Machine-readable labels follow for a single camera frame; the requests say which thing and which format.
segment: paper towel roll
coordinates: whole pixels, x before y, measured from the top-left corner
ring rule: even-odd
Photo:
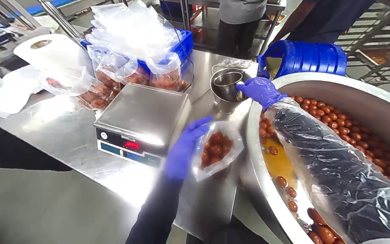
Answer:
[[[17,46],[13,53],[47,73],[77,77],[86,67],[94,77],[88,53],[65,35],[47,34],[31,38]],[[60,81],[64,86],[73,86],[74,82],[70,78]]]

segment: blue nitrile glove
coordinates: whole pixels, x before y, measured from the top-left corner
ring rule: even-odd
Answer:
[[[270,78],[270,73],[267,70],[258,70],[257,71],[257,77],[264,77],[269,79]]]
[[[249,78],[244,85],[237,84],[236,87],[248,97],[260,103],[263,109],[287,97],[287,94],[280,93],[273,83],[264,77]]]
[[[165,160],[164,171],[168,178],[180,180],[186,178],[196,143],[201,136],[209,131],[209,127],[205,123],[212,119],[213,117],[209,116],[197,120],[181,132]]]

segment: dark blue shirt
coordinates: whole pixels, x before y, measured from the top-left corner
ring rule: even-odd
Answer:
[[[287,40],[334,43],[375,0],[304,0],[316,3]]]

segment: large steel pot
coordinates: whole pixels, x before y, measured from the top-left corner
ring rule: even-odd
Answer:
[[[333,104],[371,128],[390,145],[390,93],[364,82],[325,73],[295,73],[275,79],[280,92]],[[261,152],[258,123],[262,107],[253,102],[249,111],[246,143],[248,160],[241,181],[266,225],[284,243],[312,244],[269,175]]]

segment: digital weighing scale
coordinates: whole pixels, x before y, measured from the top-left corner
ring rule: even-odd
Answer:
[[[160,167],[180,136],[187,94],[128,83],[94,122],[100,151]]]

